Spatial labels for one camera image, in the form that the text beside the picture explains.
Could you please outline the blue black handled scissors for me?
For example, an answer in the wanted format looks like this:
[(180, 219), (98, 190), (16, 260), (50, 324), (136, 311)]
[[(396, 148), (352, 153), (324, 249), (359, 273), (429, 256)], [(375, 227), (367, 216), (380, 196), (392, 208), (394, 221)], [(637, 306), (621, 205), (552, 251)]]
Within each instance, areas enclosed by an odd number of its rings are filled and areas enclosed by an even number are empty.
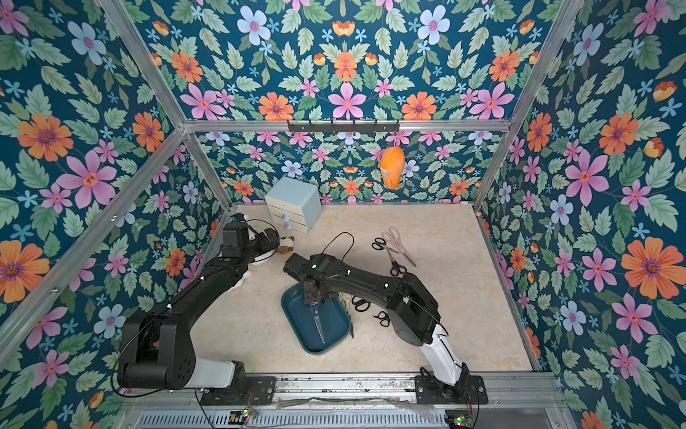
[(317, 331), (317, 333), (318, 333), (318, 335), (319, 335), (320, 341), (321, 341), (323, 344), (325, 344), (325, 343), (326, 343), (326, 340), (325, 340), (325, 336), (324, 336), (324, 332), (323, 332), (323, 325), (322, 325), (322, 321), (321, 321), (321, 316), (320, 316), (320, 314), (319, 314), (319, 306), (316, 305), (316, 304), (313, 304), (313, 305), (310, 307), (310, 309), (311, 309), (311, 311), (312, 311), (312, 313), (313, 313), (314, 324), (315, 324), (316, 331)]

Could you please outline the teal plastic storage box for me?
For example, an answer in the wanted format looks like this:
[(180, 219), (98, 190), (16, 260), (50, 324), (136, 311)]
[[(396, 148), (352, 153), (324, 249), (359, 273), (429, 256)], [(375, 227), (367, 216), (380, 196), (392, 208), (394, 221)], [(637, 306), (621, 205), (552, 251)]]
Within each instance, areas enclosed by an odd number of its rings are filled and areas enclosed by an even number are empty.
[(280, 299), (298, 342), (305, 352), (323, 355), (351, 334), (351, 318), (338, 298), (319, 305), (307, 305), (300, 283), (285, 291)]

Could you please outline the black scissors silver blades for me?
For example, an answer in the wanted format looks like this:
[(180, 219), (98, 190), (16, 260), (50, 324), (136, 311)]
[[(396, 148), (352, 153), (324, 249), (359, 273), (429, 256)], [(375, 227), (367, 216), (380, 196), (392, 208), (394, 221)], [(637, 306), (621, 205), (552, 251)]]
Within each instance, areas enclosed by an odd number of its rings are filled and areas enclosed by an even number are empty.
[(362, 298), (358, 298), (353, 296), (350, 300), (351, 305), (355, 311), (364, 313), (368, 311), (368, 309), (371, 307), (371, 303), (367, 300), (364, 300)]

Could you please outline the small black scissors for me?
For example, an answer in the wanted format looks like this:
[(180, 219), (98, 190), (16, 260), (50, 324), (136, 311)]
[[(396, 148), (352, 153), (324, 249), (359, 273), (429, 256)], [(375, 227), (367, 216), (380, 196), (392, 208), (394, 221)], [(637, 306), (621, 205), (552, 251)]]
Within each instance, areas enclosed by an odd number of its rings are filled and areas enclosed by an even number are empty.
[(374, 316), (375, 319), (379, 321), (379, 325), (388, 328), (391, 326), (391, 319), (389, 318), (389, 314), (386, 311), (380, 311), (377, 315)]

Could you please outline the black scissors mid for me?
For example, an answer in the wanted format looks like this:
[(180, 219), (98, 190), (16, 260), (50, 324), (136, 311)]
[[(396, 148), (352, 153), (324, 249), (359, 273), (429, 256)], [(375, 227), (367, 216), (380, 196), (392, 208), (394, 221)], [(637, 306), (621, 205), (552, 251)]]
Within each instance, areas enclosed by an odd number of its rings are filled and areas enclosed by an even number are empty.
[(405, 266), (402, 266), (398, 261), (396, 261), (392, 252), (388, 251), (388, 255), (389, 261), (391, 261), (391, 269), (389, 270), (391, 276), (400, 277), (407, 273), (407, 268)]

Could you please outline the pink handled scissors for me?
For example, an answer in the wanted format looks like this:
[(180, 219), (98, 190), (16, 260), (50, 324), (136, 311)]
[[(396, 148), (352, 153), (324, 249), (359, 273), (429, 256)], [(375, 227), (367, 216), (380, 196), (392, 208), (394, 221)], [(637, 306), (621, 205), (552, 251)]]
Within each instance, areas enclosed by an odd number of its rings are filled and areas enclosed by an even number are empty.
[(403, 244), (401, 234), (397, 228), (391, 226), (387, 231), (382, 232), (382, 239), (385, 239), (388, 244), (393, 246), (411, 265), (417, 266), (416, 260)]

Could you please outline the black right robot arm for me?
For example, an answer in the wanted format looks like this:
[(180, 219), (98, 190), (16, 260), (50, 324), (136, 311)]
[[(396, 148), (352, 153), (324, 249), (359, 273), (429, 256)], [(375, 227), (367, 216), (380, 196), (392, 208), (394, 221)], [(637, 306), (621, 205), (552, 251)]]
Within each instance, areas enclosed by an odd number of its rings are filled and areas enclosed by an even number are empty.
[(469, 369), (449, 344), (437, 300), (416, 275), (378, 275), (323, 253), (309, 259), (293, 254), (283, 271), (303, 285), (308, 304), (323, 304), (342, 292), (379, 307), (396, 335), (423, 352), (439, 383), (456, 393), (466, 389)]

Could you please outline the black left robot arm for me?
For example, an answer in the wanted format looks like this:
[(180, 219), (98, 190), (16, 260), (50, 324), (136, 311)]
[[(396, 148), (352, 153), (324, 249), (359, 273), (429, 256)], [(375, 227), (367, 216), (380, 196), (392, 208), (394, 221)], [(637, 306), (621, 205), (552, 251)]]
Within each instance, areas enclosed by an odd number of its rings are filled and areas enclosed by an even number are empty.
[(223, 293), (243, 281), (249, 265), (279, 247), (280, 235), (273, 228), (254, 237), (242, 223), (225, 231), (221, 254), (206, 262), (188, 286), (164, 305), (125, 322), (114, 382), (125, 389), (153, 391), (232, 385), (237, 364), (198, 357), (190, 332)]

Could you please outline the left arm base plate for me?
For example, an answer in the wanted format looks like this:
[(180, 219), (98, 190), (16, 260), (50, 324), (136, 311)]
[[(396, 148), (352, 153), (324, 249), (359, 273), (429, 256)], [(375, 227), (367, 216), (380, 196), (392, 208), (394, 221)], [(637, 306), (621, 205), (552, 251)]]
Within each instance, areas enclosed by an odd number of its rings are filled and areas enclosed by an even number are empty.
[(211, 388), (203, 393), (203, 406), (264, 406), (273, 402), (276, 378), (248, 375), (234, 380), (229, 387)]

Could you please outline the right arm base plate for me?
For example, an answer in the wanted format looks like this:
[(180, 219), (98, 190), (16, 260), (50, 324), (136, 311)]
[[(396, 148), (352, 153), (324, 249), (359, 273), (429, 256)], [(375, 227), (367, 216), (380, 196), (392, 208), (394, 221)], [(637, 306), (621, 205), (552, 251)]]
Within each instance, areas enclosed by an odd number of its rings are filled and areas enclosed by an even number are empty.
[(473, 405), (489, 403), (484, 380), (478, 375), (469, 375), (464, 385), (448, 385), (438, 381), (433, 375), (414, 377), (416, 402), (423, 405)]

